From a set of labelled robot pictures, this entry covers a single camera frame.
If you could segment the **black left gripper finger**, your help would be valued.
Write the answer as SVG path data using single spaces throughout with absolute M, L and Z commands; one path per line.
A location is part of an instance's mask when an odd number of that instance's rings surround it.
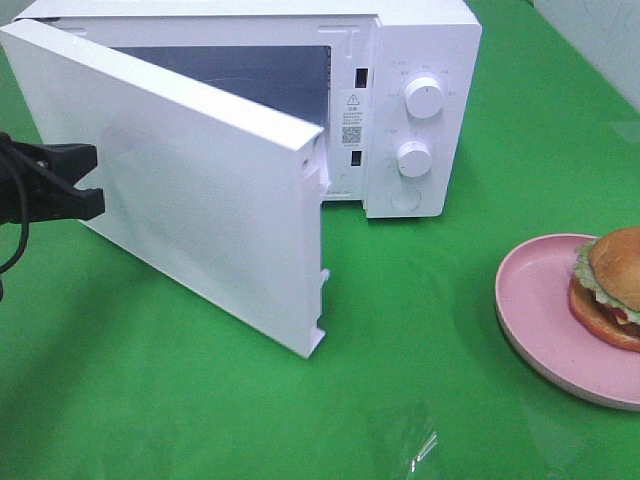
M 43 179 L 56 185 L 74 187 L 97 167 L 97 148 L 90 144 L 11 144 L 15 158 L 29 179 Z
M 69 185 L 56 186 L 43 179 L 19 175 L 24 187 L 29 223 L 79 219 L 91 220 L 105 212 L 101 189 L 78 190 Z M 20 224 L 23 220 L 18 185 L 7 170 L 1 170 L 1 223 Z

